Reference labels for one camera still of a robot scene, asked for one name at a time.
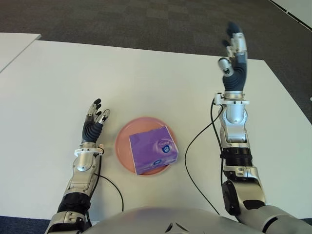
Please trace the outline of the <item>robot right hand black silver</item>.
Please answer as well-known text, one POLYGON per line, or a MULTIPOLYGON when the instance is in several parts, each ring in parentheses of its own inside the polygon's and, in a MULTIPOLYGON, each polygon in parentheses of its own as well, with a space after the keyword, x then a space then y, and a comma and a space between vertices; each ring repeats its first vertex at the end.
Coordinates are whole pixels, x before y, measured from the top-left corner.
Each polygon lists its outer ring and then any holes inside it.
POLYGON ((240 91, 244 89, 247 77, 247 44, 241 28, 234 22, 229 22, 226 33, 229 40, 223 40, 227 56, 218 60, 217 64, 223 73, 225 91, 240 91))

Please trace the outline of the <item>robot left hand black silver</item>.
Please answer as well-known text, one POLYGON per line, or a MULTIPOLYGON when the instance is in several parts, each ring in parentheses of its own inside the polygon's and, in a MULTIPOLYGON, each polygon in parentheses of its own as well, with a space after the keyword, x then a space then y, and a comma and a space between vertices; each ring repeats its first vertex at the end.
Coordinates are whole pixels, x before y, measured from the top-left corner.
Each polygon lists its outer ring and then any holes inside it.
POLYGON ((82 142, 81 143, 96 143, 101 135, 105 121, 110 115, 110 110, 105 109, 103 112, 99 111, 101 107, 101 99, 96 99, 90 106, 85 122, 82 128, 82 142))

